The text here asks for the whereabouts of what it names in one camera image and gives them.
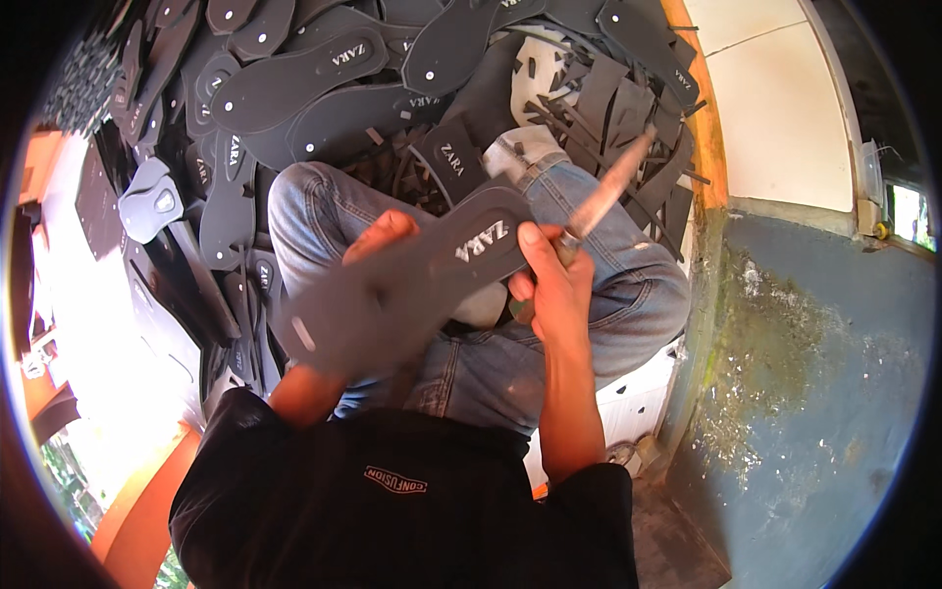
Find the person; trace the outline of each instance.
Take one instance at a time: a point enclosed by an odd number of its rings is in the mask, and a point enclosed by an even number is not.
[[[439,333],[404,389],[298,365],[268,402],[225,393],[171,506],[196,586],[638,586],[631,479],[606,463],[595,390],[678,335],[688,281],[620,206],[561,265],[548,240],[598,183],[546,127],[502,133],[484,163],[540,223],[517,235],[536,280],[509,282],[532,324]],[[289,294],[436,222],[315,162],[279,175],[268,211]],[[537,427],[542,502],[523,466]]]

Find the finger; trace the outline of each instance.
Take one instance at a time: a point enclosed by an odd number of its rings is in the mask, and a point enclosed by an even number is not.
[[[562,235],[562,225],[540,223],[537,227],[540,228],[540,231],[543,232],[543,235],[546,236],[547,239],[553,239]]]
[[[389,209],[376,219],[372,225],[353,242],[344,254],[343,263],[351,264],[362,260],[389,244],[404,237],[418,233],[418,224],[409,215]]]
[[[595,262],[592,260],[589,253],[582,248],[579,248],[576,258],[566,271],[569,274],[569,282],[572,283],[573,286],[592,287],[592,282],[595,277]]]
[[[511,276],[507,288],[517,301],[528,301],[536,293],[536,287],[526,272],[517,272]]]
[[[517,229],[517,240],[520,243],[520,250],[538,280],[550,282],[565,280],[566,273],[560,259],[556,257],[556,250],[539,227],[530,221],[521,223]]]

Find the right hand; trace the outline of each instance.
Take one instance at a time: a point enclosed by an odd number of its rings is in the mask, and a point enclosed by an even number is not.
[[[533,300],[536,316],[530,325],[548,350],[587,353],[595,264],[580,248],[572,265],[564,268],[549,242],[561,234],[559,225],[522,223],[517,240],[537,282],[534,285],[528,273],[517,272],[509,286],[517,301]]]

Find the left hand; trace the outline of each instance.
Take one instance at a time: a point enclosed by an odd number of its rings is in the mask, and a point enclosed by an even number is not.
[[[418,235],[418,224],[409,215],[390,208],[380,215],[373,224],[357,237],[344,254],[343,265],[359,262],[386,246],[403,239]]]

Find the leg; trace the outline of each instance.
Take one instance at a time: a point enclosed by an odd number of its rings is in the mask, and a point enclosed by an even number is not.
[[[505,135],[530,137],[505,143],[534,139],[531,130],[538,128],[515,129]],[[525,166],[508,154],[503,158],[507,165],[497,167],[493,164],[501,158],[491,157],[488,172],[505,172],[516,181],[537,221],[565,223],[597,180],[570,163],[551,137],[542,145],[525,142],[525,153],[535,154],[530,160],[535,163]],[[652,243],[620,206],[612,208],[584,246],[595,262],[589,337],[596,388],[601,388],[640,367],[679,333],[687,320],[690,289],[667,250]],[[530,434],[543,406],[544,376],[543,346],[528,326],[511,323],[467,338],[440,338],[427,356],[415,408]]]
[[[268,196],[268,225],[288,293],[339,264],[349,245],[390,208],[411,215],[420,227],[435,221],[326,164],[294,164],[280,173]],[[351,384],[334,414],[385,405],[390,388],[383,376]]]

